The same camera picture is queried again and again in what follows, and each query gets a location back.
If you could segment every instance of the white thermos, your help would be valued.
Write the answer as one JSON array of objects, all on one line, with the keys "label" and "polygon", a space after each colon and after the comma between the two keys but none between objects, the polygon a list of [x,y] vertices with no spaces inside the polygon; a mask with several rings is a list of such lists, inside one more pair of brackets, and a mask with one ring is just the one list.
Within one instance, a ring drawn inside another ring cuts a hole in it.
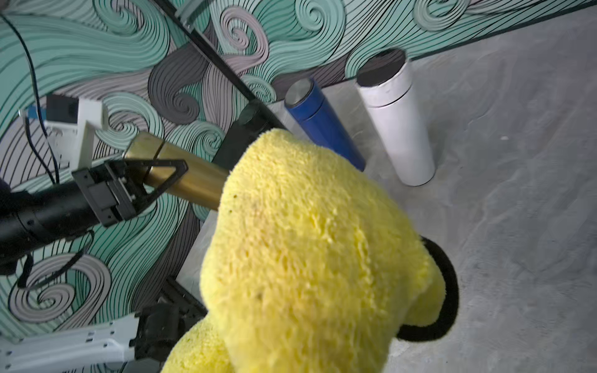
[{"label": "white thermos", "polygon": [[356,74],[356,86],[400,180],[409,186],[431,180],[433,153],[405,52],[369,59]]}]

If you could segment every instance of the black metal bar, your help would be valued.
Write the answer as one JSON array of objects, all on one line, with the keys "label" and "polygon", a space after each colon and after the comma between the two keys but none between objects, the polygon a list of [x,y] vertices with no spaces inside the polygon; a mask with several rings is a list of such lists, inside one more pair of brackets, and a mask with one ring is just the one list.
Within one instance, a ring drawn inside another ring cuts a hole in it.
[{"label": "black metal bar", "polygon": [[272,128],[286,129],[261,101],[249,102],[228,129],[211,162],[232,171],[249,145]]},{"label": "black metal bar", "polygon": [[168,276],[166,282],[162,285],[162,290],[159,295],[162,299],[167,299],[169,302],[180,307],[183,313],[194,315],[197,319],[202,319],[207,315],[207,309],[201,302],[197,300],[191,293],[182,287],[174,276]]},{"label": "black metal bar", "polygon": [[228,80],[238,89],[247,100],[255,100],[257,97],[249,89],[249,87],[240,79],[240,77],[228,66],[228,64],[220,57],[218,52],[210,45],[210,43],[200,35],[196,30],[189,31],[183,23],[176,17],[176,8],[169,0],[153,0],[159,6],[165,15],[181,29],[190,41],[197,46],[199,52],[214,64]]}]

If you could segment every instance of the plush ear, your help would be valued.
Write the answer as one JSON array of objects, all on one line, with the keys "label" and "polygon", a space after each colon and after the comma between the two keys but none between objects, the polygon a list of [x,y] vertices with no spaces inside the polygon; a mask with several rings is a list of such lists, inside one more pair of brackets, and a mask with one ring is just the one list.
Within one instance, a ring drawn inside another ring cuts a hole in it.
[{"label": "plush ear", "polygon": [[398,339],[411,342],[432,341],[445,336],[458,313],[458,279],[450,259],[433,241],[423,238],[423,244],[439,273],[435,273],[427,291],[408,310],[404,325],[396,335]]},{"label": "plush ear", "polygon": [[211,313],[193,326],[170,352],[162,373],[234,373]]}]

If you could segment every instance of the white bracket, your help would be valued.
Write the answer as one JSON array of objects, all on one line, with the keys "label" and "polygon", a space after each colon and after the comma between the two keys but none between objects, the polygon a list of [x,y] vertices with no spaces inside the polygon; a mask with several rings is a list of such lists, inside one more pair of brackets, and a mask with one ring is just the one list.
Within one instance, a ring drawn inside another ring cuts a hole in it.
[{"label": "white bracket", "polygon": [[62,373],[135,359],[129,342],[137,336],[134,313],[103,324],[39,335],[12,343],[0,337],[0,373]]},{"label": "white bracket", "polygon": [[79,98],[77,123],[46,120],[48,142],[56,158],[70,162],[71,171],[90,167],[96,130],[108,129],[108,117],[107,107],[101,101]]}]

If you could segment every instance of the black plush ear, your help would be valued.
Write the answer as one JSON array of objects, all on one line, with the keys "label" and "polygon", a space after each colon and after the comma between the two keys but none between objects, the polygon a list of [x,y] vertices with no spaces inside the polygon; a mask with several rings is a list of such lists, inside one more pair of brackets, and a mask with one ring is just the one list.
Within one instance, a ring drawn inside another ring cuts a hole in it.
[{"label": "black plush ear", "polygon": [[396,337],[410,342],[427,342],[445,336],[458,314],[458,279],[448,256],[436,243],[422,237],[429,255],[435,260],[446,284],[446,297],[436,322],[428,326],[402,325]]}]

